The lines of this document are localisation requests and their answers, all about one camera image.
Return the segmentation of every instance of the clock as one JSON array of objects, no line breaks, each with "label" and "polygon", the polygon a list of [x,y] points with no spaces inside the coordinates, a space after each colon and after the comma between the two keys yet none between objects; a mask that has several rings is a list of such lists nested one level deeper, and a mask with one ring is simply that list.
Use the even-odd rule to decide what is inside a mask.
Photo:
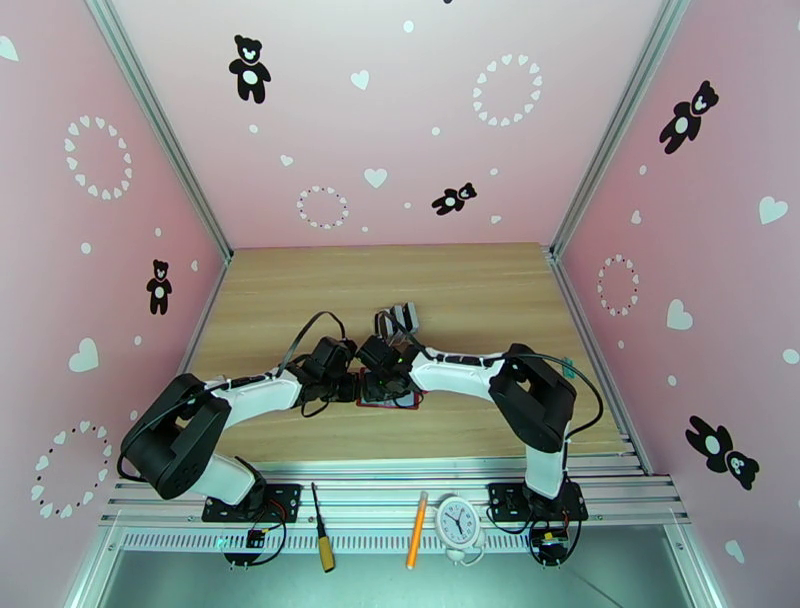
[{"label": "clock", "polygon": [[[434,519],[436,534],[445,545],[445,554],[456,564],[471,566],[483,557],[486,536],[481,528],[478,512],[460,496],[448,496],[439,505]],[[480,550],[477,557],[464,561],[467,550]]]}]

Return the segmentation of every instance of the robotic arm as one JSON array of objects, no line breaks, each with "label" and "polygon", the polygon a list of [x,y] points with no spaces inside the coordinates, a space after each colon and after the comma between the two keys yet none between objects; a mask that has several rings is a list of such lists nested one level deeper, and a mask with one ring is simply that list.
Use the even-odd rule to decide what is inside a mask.
[{"label": "robotic arm", "polygon": [[[225,429],[316,399],[353,402],[360,396],[383,401],[409,392],[444,390],[495,403],[525,444],[525,484],[533,497],[556,499],[565,477],[573,386],[522,344],[512,344],[504,353],[460,355],[411,338],[401,351],[373,335],[356,351],[350,340],[326,337],[310,355],[264,374],[223,382],[206,384],[182,374],[125,436],[118,472],[147,481],[167,500],[195,492],[252,514],[263,502],[266,482],[243,460],[214,453]],[[354,356],[367,369],[363,375],[348,372]],[[122,471],[123,457],[140,478]]]}]

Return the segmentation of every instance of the orange pencil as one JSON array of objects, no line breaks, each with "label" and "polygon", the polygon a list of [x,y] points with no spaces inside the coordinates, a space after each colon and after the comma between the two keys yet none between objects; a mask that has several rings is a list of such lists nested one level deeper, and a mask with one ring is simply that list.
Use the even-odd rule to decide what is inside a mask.
[{"label": "orange pencil", "polygon": [[428,506],[428,493],[420,492],[419,506],[417,507],[417,519],[414,522],[414,533],[411,535],[411,545],[408,547],[408,559],[406,568],[413,570],[417,563],[417,551],[419,551],[419,539],[422,537],[422,522],[425,521],[425,509]]}]

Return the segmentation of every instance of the wooden table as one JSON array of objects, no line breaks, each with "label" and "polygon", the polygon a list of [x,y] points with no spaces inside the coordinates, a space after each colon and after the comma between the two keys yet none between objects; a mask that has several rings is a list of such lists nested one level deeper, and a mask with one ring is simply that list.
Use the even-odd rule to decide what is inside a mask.
[{"label": "wooden table", "polygon": [[[537,244],[237,251],[192,371],[208,380],[268,370],[319,310],[336,313],[360,344],[371,333],[377,310],[406,301],[417,306],[419,339],[438,350],[485,354],[521,342],[571,358],[595,381]],[[329,317],[317,322],[297,353],[310,352],[324,335],[339,335]],[[573,427],[591,419],[597,408],[580,380],[574,384]],[[574,438],[570,452],[622,449],[607,411]],[[523,444],[493,403],[436,392],[416,411],[332,403],[310,419],[299,409],[273,412],[228,429],[218,450],[267,462],[517,456]]]}]

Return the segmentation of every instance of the pink wall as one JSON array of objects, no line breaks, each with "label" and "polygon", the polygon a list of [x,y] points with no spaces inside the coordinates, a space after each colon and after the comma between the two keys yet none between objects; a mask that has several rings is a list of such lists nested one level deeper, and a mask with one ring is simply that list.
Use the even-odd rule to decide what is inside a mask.
[{"label": "pink wall", "polygon": [[236,248],[550,242],[660,4],[114,1]]},{"label": "pink wall", "polygon": [[[221,259],[83,3],[14,4],[0,9],[0,589],[39,608],[63,603],[133,410],[175,374]],[[149,309],[153,259],[169,263],[165,315]]]},{"label": "pink wall", "polygon": [[[796,2],[692,3],[566,255],[648,456],[675,478],[731,605],[747,608],[798,601],[798,19]],[[665,154],[673,106],[704,80],[718,104]],[[690,416],[758,462],[750,491],[741,455],[706,467]]]}]

